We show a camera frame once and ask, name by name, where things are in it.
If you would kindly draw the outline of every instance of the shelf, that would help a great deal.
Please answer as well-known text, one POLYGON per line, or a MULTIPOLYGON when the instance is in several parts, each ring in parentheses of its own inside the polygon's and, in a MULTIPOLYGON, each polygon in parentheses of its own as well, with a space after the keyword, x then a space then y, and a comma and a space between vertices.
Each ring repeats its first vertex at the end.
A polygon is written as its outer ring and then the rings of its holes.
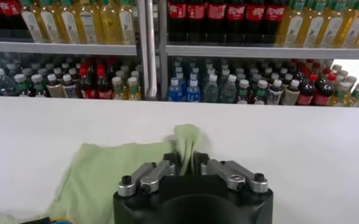
POLYGON ((137 55, 134 45, 0 42, 0 52, 42 54, 137 55))
POLYGON ((190 57, 359 59, 359 49, 167 45, 166 53, 190 57))

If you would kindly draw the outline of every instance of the blue bottle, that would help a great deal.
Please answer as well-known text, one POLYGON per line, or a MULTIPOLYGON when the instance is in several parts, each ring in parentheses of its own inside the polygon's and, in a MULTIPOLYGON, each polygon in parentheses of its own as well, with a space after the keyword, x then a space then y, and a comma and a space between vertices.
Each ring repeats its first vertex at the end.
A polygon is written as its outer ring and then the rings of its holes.
POLYGON ((171 85, 168 87, 168 101, 181 102, 182 97, 182 88, 179 85, 178 79, 171 78, 171 85))

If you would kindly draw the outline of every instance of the bottle cap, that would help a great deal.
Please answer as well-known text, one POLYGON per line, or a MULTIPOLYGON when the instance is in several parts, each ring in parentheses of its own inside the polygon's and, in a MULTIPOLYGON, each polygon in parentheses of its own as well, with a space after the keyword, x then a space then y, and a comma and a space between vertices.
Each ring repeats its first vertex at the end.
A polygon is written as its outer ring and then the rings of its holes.
POLYGON ((14 80, 16 82, 25 82, 26 81, 26 76, 24 74, 14 75, 14 80))
POLYGON ((261 89, 267 88, 268 83, 265 80, 259 80, 258 81, 258 87, 261 89))
POLYGON ((43 77, 41 75, 39 74, 32 75, 32 82, 38 83, 42 81, 43 81, 43 77))
POLYGON ((71 76, 69 75, 69 74, 65 74, 65 75, 63 75, 63 80, 64 80, 64 82, 69 82, 69 81, 71 81, 71 76))
POLYGON ((236 81, 236 76, 235 75, 229 75, 228 76, 228 81, 235 82, 236 81))
POLYGON ((54 80, 56 80, 56 75, 55 74, 49 74, 48 75, 48 81, 54 81, 54 80))
POLYGON ((242 80, 240 80, 240 82, 239 82, 239 86, 240 86, 241 88, 247 88, 249 85, 250 85, 250 83, 249 83, 248 80, 246 80, 246 79, 242 79, 242 80))

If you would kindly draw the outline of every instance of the green cloth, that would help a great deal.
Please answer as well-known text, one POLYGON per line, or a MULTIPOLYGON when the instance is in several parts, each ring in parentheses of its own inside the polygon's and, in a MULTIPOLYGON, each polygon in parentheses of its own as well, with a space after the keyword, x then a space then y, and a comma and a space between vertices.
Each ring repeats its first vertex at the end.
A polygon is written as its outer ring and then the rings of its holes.
POLYGON ((190 124, 176 126, 174 135, 173 142, 130 143, 117 147, 83 144, 47 214, 51 218, 67 217, 77 224, 114 223, 113 194, 123 175, 132 174, 143 163, 158 163, 164 153, 173 150, 180 152, 180 173, 185 172, 193 151, 202 143, 201 135, 199 129, 190 124))

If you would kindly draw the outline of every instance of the white tabletop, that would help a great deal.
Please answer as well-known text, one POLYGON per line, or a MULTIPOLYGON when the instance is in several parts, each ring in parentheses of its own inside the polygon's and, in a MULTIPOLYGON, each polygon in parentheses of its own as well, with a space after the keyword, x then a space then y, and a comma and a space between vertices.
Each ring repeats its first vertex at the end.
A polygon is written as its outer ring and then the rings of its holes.
POLYGON ((359 108, 16 97, 0 97, 0 212, 44 212, 83 142, 159 142, 186 123, 212 158, 265 173, 274 223, 359 223, 359 108))

